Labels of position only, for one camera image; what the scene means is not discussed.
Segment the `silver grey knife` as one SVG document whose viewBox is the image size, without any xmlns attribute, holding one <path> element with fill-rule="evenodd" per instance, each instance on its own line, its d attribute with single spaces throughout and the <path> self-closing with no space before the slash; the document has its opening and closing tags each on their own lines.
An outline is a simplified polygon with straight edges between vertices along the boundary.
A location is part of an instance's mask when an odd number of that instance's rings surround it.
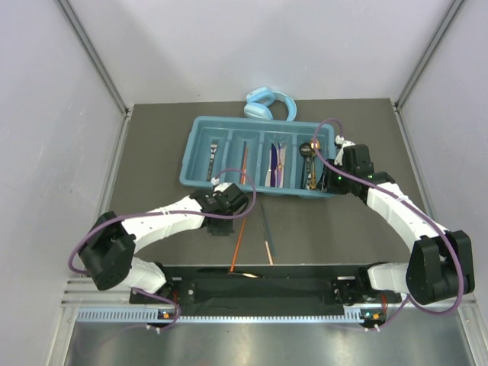
<svg viewBox="0 0 488 366">
<path fill-rule="evenodd" d="M 264 276 L 261 274 L 253 274 L 244 271 L 231 271 L 225 268 L 201 268 L 197 270 L 197 273 L 206 274 L 206 275 L 228 275 L 228 276 L 236 276 L 236 277 L 244 277 L 244 278 L 263 278 Z"/>
</svg>

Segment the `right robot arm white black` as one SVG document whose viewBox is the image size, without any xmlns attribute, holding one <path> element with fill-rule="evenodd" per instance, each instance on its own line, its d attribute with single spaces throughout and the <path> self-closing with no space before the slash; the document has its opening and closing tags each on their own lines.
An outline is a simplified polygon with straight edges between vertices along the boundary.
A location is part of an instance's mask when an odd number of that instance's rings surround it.
<svg viewBox="0 0 488 366">
<path fill-rule="evenodd" d="M 361 268 L 356 293 L 364 301 L 384 291 L 410 296 L 418 304 L 456 298 L 474 291 L 470 237 L 426 216 L 386 172 L 376 172 L 369 148 L 337 136 L 337 156 L 324 168 L 331 194 L 353 194 L 381 216 L 406 244 L 407 263 L 378 263 Z"/>
</svg>

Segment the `light blue headphones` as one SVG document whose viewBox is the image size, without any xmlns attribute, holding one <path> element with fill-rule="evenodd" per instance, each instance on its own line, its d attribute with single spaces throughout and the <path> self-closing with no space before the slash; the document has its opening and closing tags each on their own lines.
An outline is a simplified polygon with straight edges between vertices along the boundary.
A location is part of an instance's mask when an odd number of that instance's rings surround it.
<svg viewBox="0 0 488 366">
<path fill-rule="evenodd" d="M 268 87 L 257 88 L 246 96 L 244 115 L 247 118 L 259 120 L 273 120 L 271 105 L 276 101 L 283 103 L 287 108 L 286 121 L 294 121 L 297 116 L 297 105 L 289 95 Z"/>
</svg>

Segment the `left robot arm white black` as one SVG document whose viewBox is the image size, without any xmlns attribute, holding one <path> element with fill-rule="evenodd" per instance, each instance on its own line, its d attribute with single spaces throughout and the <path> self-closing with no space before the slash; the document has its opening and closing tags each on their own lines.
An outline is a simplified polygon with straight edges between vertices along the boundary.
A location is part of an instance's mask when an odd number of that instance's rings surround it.
<svg viewBox="0 0 488 366">
<path fill-rule="evenodd" d="M 247 209 L 249 198 L 233 183 L 199 190 L 165 207 L 126 216 L 102 214 L 75 253 L 99 291 L 118 285 L 146 292 L 165 302 L 173 285 L 162 264 L 136 257 L 138 251 L 177 233 L 207 228 L 211 235 L 233 231 L 233 219 Z"/>
</svg>

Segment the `blue plastic cutlery tray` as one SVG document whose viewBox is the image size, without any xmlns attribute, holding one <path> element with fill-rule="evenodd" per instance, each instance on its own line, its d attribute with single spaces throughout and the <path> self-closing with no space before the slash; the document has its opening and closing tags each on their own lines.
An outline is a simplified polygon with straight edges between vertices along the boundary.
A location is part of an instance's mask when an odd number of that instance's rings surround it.
<svg viewBox="0 0 488 366">
<path fill-rule="evenodd" d="M 317 188 L 300 188 L 303 158 L 299 146 L 317 138 L 319 151 L 326 159 L 336 157 L 335 131 L 329 124 L 256 120 L 238 117 L 200 116 L 194 120 L 182 160 L 179 181 L 189 187 L 209 188 L 206 181 L 210 158 L 210 143 L 218 140 L 213 174 L 222 182 L 239 185 L 243 191 L 256 190 L 271 195 L 292 195 L 303 198 L 328 197 Z M 244 141 L 248 144 L 246 184 L 239 183 Z M 284 187 L 266 187 L 269 150 L 273 143 L 286 143 Z"/>
</svg>

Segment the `beige chopstick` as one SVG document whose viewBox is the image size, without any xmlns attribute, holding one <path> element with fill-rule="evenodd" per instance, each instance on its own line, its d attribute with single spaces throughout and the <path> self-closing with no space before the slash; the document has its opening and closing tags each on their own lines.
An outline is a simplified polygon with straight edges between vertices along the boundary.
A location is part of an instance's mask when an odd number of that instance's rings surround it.
<svg viewBox="0 0 488 366">
<path fill-rule="evenodd" d="M 274 265 L 273 257 L 271 254 L 271 248 L 270 248 L 270 245 L 268 243 L 268 240 L 265 240 L 264 243 L 265 243 L 266 253 L 268 256 L 268 263 L 269 263 L 269 265 Z"/>
</svg>

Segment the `dark blue utensil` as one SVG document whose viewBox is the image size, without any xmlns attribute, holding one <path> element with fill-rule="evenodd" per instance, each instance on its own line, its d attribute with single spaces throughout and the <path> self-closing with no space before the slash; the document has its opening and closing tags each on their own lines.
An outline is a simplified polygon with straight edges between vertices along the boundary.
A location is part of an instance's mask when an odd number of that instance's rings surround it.
<svg viewBox="0 0 488 366">
<path fill-rule="evenodd" d="M 280 173 L 280 158 L 281 158 L 281 145 L 279 143 L 273 143 L 271 145 L 271 157 L 270 157 L 270 186 L 278 188 L 281 183 L 281 173 Z"/>
</svg>

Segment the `orange chopstick long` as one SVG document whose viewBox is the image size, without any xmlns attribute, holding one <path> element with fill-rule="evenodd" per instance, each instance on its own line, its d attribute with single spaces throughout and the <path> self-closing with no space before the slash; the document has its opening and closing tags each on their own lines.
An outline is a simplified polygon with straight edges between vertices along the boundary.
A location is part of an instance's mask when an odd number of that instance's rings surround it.
<svg viewBox="0 0 488 366">
<path fill-rule="evenodd" d="M 241 171 L 242 174 L 240 175 L 239 183 L 241 185 L 246 184 L 246 170 L 247 170 L 247 156 L 248 156 L 248 146 L 243 147 L 243 153 L 242 153 L 242 164 L 241 164 Z"/>
</svg>

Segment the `gold spoon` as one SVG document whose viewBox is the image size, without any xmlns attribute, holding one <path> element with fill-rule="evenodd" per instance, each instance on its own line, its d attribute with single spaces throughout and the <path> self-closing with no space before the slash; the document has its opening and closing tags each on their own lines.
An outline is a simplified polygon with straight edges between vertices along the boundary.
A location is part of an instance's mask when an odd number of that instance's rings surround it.
<svg viewBox="0 0 488 366">
<path fill-rule="evenodd" d="M 310 190 L 315 190 L 317 186 L 316 178 L 316 151 L 320 148 L 319 141 L 317 139 L 312 139 L 310 141 Z"/>
</svg>

